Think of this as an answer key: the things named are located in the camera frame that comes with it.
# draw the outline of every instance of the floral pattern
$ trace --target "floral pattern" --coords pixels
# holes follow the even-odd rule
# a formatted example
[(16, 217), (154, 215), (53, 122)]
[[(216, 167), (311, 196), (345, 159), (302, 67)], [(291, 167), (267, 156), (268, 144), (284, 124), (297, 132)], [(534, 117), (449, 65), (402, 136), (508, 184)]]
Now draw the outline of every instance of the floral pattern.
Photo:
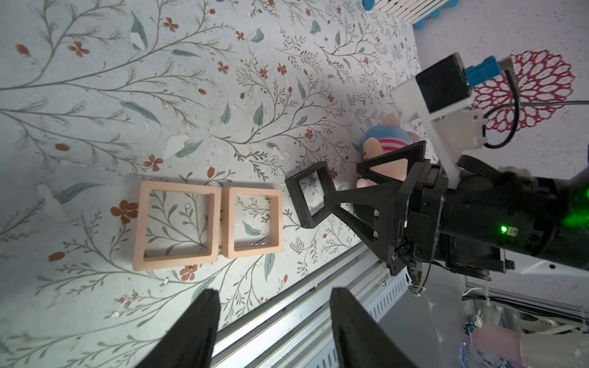
[[(0, 367), (133, 366), (202, 290), (222, 328), (359, 241), (334, 216), (301, 228), (284, 178), (325, 160), (354, 185), (362, 135), (419, 72), (411, 25), (355, 0), (5, 5)], [(142, 180), (265, 181), (284, 192), (284, 251), (135, 271), (135, 236), (180, 254), (210, 225), (205, 195), (154, 191), (135, 234)], [(264, 241), (268, 202), (236, 205)]]
[[(549, 50), (525, 51), (512, 56), (514, 71), (518, 77), (521, 101), (565, 101), (573, 93), (575, 76), (571, 64)], [(475, 88), (475, 108), (487, 112), (494, 106), (513, 102), (511, 90), (503, 75)], [(524, 106), (520, 111), (519, 129), (533, 127), (552, 117), (563, 106)], [(489, 116), (488, 129), (504, 132), (511, 129), (513, 110), (499, 110)]]

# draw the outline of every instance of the white wall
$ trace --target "white wall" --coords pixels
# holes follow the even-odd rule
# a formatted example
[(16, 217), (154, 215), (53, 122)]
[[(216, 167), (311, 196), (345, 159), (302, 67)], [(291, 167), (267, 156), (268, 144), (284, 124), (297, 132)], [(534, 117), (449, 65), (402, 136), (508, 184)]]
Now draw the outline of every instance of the white wall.
[[(460, 0), (456, 8), (444, 9), (438, 19), (415, 30), (415, 39), (422, 69), (457, 51), (469, 66), (490, 55), (500, 59), (547, 49), (573, 66), (574, 92), (567, 99), (589, 100), (587, 0)], [(492, 131), (489, 139), (500, 142), (506, 136)], [(589, 106), (571, 106), (518, 131), (504, 148), (469, 154), (496, 167), (524, 167), (536, 176), (570, 178), (587, 166), (588, 144)], [(491, 285), (589, 306), (589, 283), (578, 277), (498, 275)]]

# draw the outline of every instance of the square frame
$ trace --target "square frame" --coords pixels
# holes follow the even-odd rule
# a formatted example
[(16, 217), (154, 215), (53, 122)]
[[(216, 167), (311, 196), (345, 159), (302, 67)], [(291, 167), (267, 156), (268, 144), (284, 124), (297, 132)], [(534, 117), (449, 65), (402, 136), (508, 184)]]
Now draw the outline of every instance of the square frame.
[(317, 211), (316, 214), (311, 215), (311, 211), (309, 211), (309, 205), (300, 187), (300, 181), (315, 172), (317, 172), (317, 176), (319, 177), (319, 183), (323, 189), (323, 196), (336, 191), (333, 180), (329, 176), (327, 161), (320, 161), (313, 164), (285, 180), (286, 188), (289, 190), (290, 198), (293, 201), (294, 210), (303, 228), (315, 228), (331, 214), (331, 211), (325, 207), (325, 201), (323, 201), (323, 208)]
[[(235, 248), (235, 211), (240, 195), (263, 195), (270, 199), (270, 241), (263, 246)], [(223, 220), (221, 221), (221, 253), (229, 259), (279, 253), (283, 249), (282, 192), (275, 189), (230, 187), (223, 189)]]
[[(207, 230), (207, 248), (202, 256), (157, 256), (146, 257), (145, 234), (147, 231), (147, 216), (150, 209), (149, 195), (154, 190), (165, 190), (178, 193), (207, 194), (209, 198), (209, 229)], [(219, 257), (219, 231), (221, 212), (221, 188), (206, 185), (177, 184), (163, 181), (144, 181), (141, 183), (139, 194), (139, 214), (137, 229), (135, 230), (135, 250), (133, 254), (133, 269), (135, 271), (155, 270), (158, 268), (182, 267), (187, 264), (212, 263)]]

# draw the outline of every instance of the zip tie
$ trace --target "zip tie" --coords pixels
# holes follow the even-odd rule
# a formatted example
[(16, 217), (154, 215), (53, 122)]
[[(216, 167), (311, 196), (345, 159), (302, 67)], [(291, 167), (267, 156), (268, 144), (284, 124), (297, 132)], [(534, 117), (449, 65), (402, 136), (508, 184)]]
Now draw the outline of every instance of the zip tie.
[(487, 307), (491, 306), (491, 299), (489, 299), (489, 287), (485, 290), (485, 299), (487, 300)]

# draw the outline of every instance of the stuffed toy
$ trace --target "stuffed toy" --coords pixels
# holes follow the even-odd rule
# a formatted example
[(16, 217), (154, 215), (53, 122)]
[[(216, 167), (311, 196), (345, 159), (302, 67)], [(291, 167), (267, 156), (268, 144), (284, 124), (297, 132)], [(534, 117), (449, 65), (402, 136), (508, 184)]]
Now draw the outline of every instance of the stuffed toy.
[[(362, 138), (363, 160), (370, 160), (419, 141), (417, 134), (407, 132), (401, 128), (401, 120), (395, 114), (389, 114), (380, 121), (382, 125), (370, 128)], [(404, 181), (407, 176), (407, 159), (403, 158), (391, 163), (374, 166), (372, 170), (390, 178)], [(370, 185), (376, 185), (376, 183), (363, 178), (356, 183), (357, 188)]]

